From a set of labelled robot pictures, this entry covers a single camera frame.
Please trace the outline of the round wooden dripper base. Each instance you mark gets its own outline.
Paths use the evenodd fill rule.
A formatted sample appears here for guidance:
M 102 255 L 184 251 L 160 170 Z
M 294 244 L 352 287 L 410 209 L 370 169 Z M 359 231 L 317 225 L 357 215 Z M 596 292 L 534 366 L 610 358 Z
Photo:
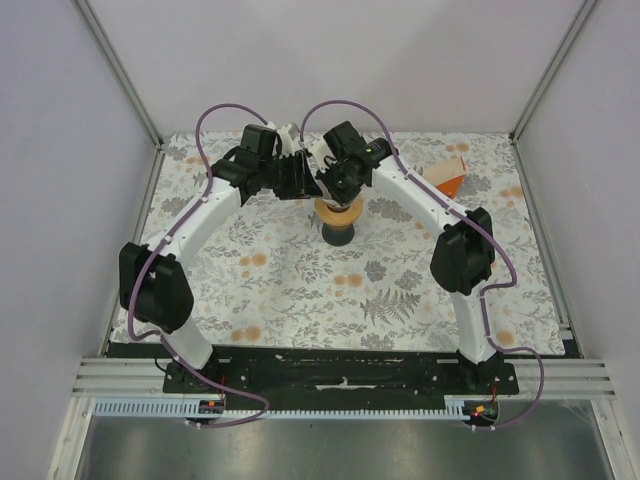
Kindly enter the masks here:
M 348 207 L 334 207 L 323 199 L 314 201 L 315 213 L 319 219 L 331 227 L 347 227 L 352 225 L 361 216 L 364 208 L 364 199 L 357 197 Z

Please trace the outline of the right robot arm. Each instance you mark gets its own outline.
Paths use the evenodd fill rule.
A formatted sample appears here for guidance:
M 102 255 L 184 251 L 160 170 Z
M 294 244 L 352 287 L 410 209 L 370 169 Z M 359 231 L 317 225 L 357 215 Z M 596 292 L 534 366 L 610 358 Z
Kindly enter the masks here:
M 364 186 L 373 187 L 398 202 L 435 239 L 430 272 L 453 304 L 461 364 L 458 381 L 469 393 L 483 392 L 503 364 L 491 339 L 484 299 L 499 252 L 490 214 L 483 208 L 463 209 L 420 178 L 389 135 L 367 141 L 345 121 L 304 146 L 319 167 L 318 183 L 333 202 L 348 206 Z

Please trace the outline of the white paper coffee filter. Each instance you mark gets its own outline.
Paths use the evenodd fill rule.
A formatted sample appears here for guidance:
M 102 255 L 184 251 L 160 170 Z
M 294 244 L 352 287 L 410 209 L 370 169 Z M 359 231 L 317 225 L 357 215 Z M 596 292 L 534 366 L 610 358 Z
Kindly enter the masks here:
M 338 207 L 342 208 L 343 207 L 343 204 L 340 201 L 334 199 L 333 195 L 331 194 L 331 192 L 328 190 L 328 188 L 324 184 L 320 184 L 319 188 L 322 191 L 321 199 L 325 203 L 327 203 L 328 205 L 330 205 L 332 207 L 336 207 L 336 208 L 338 208 Z

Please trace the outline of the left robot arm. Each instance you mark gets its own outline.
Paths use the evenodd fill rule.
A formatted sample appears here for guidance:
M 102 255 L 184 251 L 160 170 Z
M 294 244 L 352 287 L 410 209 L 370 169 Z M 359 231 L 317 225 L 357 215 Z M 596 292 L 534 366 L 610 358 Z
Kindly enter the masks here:
M 187 268 L 214 231 L 262 190 L 281 200 L 318 197 L 319 187 L 290 123 L 250 124 L 238 146 L 216 162 L 203 161 L 206 184 L 177 217 L 146 243 L 127 243 L 119 253 L 120 305 L 134 341 L 158 336 L 198 392 L 219 384 L 214 349 L 192 318 L 194 295 Z

